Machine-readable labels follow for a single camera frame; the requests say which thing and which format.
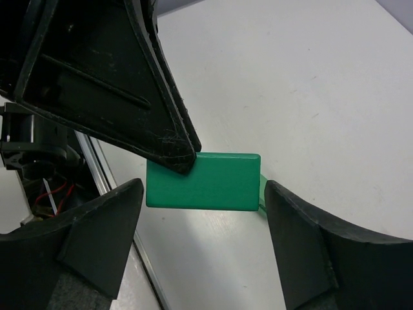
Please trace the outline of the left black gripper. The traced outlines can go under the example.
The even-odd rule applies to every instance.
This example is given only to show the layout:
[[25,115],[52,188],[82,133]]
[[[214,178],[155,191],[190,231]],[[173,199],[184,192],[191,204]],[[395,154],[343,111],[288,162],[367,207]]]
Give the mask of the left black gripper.
[[180,174],[201,142],[156,1],[1,1],[1,95]]

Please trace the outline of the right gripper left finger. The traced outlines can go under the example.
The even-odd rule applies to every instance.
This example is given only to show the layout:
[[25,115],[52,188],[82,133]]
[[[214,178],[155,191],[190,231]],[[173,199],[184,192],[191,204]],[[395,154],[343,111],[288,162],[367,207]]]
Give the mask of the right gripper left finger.
[[49,220],[1,235],[2,309],[109,309],[116,299],[110,283],[120,276],[104,268],[108,242],[98,234],[110,209],[130,198],[143,201],[139,178]]

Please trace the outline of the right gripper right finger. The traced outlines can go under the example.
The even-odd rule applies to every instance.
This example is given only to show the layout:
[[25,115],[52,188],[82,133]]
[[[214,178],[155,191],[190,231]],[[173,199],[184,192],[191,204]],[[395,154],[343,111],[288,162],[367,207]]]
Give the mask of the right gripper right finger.
[[362,228],[276,181],[265,206],[287,309],[411,309],[412,241]]

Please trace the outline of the green rectangular block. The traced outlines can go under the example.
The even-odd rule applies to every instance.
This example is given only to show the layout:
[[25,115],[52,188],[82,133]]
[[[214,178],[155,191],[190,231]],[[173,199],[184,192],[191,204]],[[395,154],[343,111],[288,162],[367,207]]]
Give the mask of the green rectangular block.
[[146,206],[255,212],[259,209],[260,182],[258,154],[200,152],[186,175],[149,161]]

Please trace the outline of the green castle notched block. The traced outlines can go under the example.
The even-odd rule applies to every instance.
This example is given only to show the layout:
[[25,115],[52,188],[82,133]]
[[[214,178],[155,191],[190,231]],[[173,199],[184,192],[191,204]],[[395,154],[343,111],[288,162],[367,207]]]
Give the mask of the green castle notched block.
[[259,209],[258,213],[263,217],[267,217],[267,208],[265,205],[265,185],[267,179],[261,174],[260,175],[260,186],[259,186]]

